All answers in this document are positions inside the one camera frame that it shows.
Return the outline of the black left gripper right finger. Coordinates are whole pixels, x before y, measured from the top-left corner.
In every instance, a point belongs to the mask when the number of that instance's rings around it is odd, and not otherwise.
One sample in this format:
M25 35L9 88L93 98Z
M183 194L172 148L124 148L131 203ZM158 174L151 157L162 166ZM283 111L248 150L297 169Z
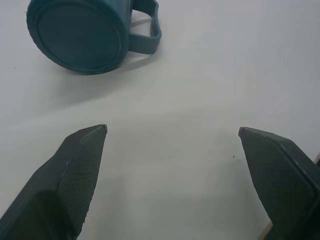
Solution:
M270 219L261 240L320 240L320 165L274 133L241 127L238 136Z

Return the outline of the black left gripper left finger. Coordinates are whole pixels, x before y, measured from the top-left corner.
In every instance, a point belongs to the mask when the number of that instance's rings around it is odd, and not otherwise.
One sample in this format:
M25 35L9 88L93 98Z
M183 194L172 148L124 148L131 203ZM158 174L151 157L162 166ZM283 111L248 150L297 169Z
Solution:
M105 124L67 136L0 218L0 240L77 240L98 181Z

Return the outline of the dark teal plastic mug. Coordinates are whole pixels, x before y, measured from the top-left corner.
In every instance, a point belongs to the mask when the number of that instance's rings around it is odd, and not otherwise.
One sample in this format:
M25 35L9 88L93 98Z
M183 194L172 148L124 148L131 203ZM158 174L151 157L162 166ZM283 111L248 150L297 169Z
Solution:
M127 52L157 51L162 37L158 10L157 0L30 0L26 23L48 59L95 75L116 69ZM133 11L150 16L148 36L130 31Z

